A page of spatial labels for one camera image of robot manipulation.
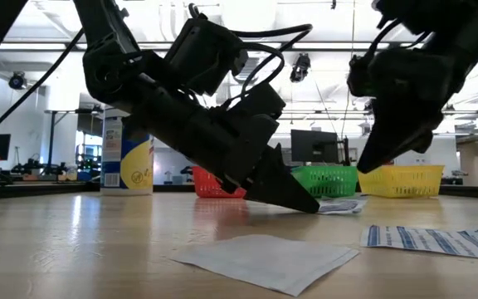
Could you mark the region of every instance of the red basket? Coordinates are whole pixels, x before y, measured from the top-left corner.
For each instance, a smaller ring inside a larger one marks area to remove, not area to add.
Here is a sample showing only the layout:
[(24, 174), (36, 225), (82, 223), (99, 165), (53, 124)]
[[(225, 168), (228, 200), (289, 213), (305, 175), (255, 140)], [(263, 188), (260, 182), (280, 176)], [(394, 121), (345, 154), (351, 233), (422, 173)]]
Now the red basket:
[(193, 166), (193, 178), (195, 179), (195, 192), (200, 198), (242, 199), (245, 189), (237, 189), (233, 194), (228, 194), (213, 176), (200, 166)]

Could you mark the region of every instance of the white paper towel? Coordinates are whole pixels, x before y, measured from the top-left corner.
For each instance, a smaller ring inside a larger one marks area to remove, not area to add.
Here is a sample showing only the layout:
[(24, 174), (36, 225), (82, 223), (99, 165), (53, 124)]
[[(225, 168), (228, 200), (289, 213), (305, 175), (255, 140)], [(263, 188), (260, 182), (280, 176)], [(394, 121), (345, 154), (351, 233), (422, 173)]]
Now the white paper towel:
[(194, 245), (171, 259), (296, 297), (358, 254), (323, 243), (250, 235)]

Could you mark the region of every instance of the ceiling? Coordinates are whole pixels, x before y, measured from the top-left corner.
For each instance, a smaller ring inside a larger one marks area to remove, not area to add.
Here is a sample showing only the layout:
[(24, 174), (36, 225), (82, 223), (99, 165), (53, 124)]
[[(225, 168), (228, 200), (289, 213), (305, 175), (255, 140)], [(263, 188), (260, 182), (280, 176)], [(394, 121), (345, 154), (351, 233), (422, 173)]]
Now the ceiling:
[[(334, 10), (331, 9), (331, 0), (199, 0), (197, 5), (213, 22), (236, 30), (260, 31), (311, 23), (315, 29), (291, 51), (284, 53), (285, 69), (272, 82), (288, 103), (279, 133), (286, 134), (290, 128), (321, 126), (339, 133), (344, 127), (344, 132), (359, 134), (359, 125), (373, 123), (370, 115), (360, 112), (369, 99), (351, 96), (345, 81), (350, 57), (368, 48), (378, 34), (376, 26), (381, 15), (372, 9), (371, 2), (338, 0)], [(167, 51), (188, 18), (189, 2), (182, 0), (119, 0), (117, 3), (129, 11), (130, 17), (125, 21), (141, 47), (154, 48), (161, 55)], [(38, 80), (79, 29), (80, 21), (72, 1), (30, 0), (0, 47), (0, 77), (8, 78), (13, 71), (25, 71), (29, 80)], [(259, 42), (278, 47), (291, 38), (274, 37)], [(399, 27), (390, 32), (383, 42), (387, 45), (415, 40), (416, 37), (404, 27)], [(85, 94), (81, 66), (84, 50), (85, 39), (82, 39), (76, 51), (66, 58), (47, 84), (56, 84), (56, 80), (70, 77), (73, 85), (82, 90), (81, 101), (95, 102)], [(291, 66), (303, 51), (310, 55), (312, 72), (305, 81), (291, 84)], [(262, 54), (251, 53), (251, 56)], [(274, 60), (260, 77), (272, 72), (277, 63)], [(204, 105), (219, 105), (228, 97), (237, 95), (240, 89), (240, 84), (229, 76), (216, 96), (204, 96), (201, 102)], [(450, 104), (455, 110), (466, 113), (447, 116), (441, 132), (478, 129), (478, 113), (473, 113), (478, 111), (478, 65), (462, 92), (455, 95)], [(350, 110), (349, 114), (344, 113), (346, 107)], [(331, 111), (329, 116), (325, 109)]]

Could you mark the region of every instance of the paper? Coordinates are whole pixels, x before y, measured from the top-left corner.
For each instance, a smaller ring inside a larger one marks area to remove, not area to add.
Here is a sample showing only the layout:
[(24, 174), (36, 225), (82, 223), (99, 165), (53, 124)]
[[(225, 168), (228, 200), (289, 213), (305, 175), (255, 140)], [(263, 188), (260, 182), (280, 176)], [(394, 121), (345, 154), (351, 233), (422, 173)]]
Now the paper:
[(358, 254), (323, 243), (250, 235), (194, 245), (171, 259), (296, 297)]
[(478, 231), (443, 232), (436, 229), (374, 225), (364, 229), (361, 246), (401, 248), (478, 258)]
[(367, 199), (362, 198), (322, 198), (318, 213), (323, 215), (361, 213)]

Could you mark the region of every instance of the wooden table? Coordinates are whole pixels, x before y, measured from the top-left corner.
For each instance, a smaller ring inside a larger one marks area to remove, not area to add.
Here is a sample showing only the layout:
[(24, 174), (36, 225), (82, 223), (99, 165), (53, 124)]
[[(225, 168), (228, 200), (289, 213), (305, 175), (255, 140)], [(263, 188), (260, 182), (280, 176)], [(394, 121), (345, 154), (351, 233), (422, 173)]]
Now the wooden table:
[(370, 199), (322, 216), (194, 194), (0, 200), (0, 298), (288, 298), (168, 259), (187, 245), (270, 234), (357, 248), (302, 298), (478, 299), (478, 259), (360, 248), (371, 224), (478, 228), (478, 199)]

